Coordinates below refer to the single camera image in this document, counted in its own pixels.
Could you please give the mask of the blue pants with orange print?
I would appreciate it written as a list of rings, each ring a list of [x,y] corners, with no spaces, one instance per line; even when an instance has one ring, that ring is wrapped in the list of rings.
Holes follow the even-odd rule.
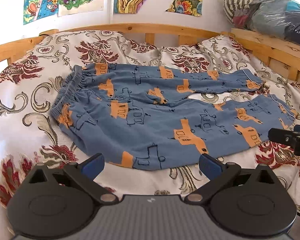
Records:
[[[276,96],[206,103],[193,94],[254,92],[263,81],[247,69],[188,73],[164,66],[74,66],[50,114],[87,155],[111,164],[162,170],[258,146],[272,128],[287,128],[296,112]]]

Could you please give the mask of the white floral bed sheet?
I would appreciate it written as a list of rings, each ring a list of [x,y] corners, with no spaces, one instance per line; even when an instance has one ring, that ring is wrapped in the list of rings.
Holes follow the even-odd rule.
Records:
[[[0,73],[0,239],[12,237],[6,205],[36,163],[63,168],[70,162],[87,159],[61,132],[49,112],[73,66],[99,62],[165,66],[191,74],[249,69],[265,81],[263,89],[250,93],[194,94],[190,98],[221,105],[230,100],[247,101],[258,94],[272,94],[296,111],[294,124],[300,124],[300,83],[287,80],[278,70],[273,71],[274,67],[264,65],[232,37],[218,35],[195,46],[159,48],[112,31],[84,30],[48,36]],[[257,148],[219,160],[234,161],[246,168],[269,165],[300,212],[300,157],[290,147],[264,142]],[[207,181],[197,164],[154,172],[106,164],[104,173],[97,178],[101,186],[118,196],[130,193],[184,196]]]

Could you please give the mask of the plastic bag of clothes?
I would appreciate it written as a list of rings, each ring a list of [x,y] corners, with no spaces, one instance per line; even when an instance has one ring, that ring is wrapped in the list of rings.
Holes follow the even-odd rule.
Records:
[[[300,4],[294,0],[223,0],[236,27],[300,45]]]

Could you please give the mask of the left cartoon poster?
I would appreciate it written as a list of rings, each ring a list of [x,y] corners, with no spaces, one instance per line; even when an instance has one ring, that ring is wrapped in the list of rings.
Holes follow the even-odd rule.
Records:
[[[24,0],[23,25],[58,13],[58,0]]]

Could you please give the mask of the wooden bed frame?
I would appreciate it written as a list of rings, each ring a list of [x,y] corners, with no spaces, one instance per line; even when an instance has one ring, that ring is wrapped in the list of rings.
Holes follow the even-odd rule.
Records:
[[[156,23],[114,23],[70,29],[70,31],[80,30],[109,30],[124,34],[144,34],[145,41],[152,45],[155,42],[155,36],[159,34],[176,35],[179,45],[194,45],[201,38],[208,39],[219,34],[203,29]],[[37,37],[1,44],[0,62],[6,60],[8,63],[12,63],[18,60],[28,50],[40,43],[44,37],[58,32],[58,29],[51,29],[40,33]],[[233,37],[245,49],[252,51],[255,57],[270,67],[288,66],[288,79],[292,81],[298,79],[300,74],[300,45],[254,31],[236,28],[232,28],[230,32],[223,31],[222,34]]]

